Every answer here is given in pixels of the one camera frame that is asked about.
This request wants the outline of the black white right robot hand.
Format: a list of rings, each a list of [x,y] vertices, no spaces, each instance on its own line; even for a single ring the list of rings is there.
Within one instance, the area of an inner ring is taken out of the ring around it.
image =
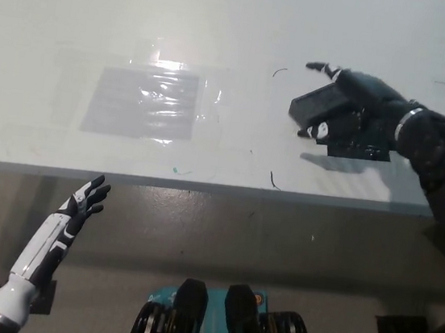
[[[322,62],[306,67],[326,74],[331,83],[310,97],[316,116],[300,128],[298,137],[389,152],[395,148],[387,132],[388,109],[406,105],[405,97],[367,73]]]

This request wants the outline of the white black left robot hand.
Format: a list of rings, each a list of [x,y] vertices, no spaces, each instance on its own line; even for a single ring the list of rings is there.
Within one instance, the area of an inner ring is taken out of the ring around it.
[[[111,190],[103,175],[86,182],[40,225],[11,268],[11,273],[36,288],[51,281],[85,222],[104,209]]]

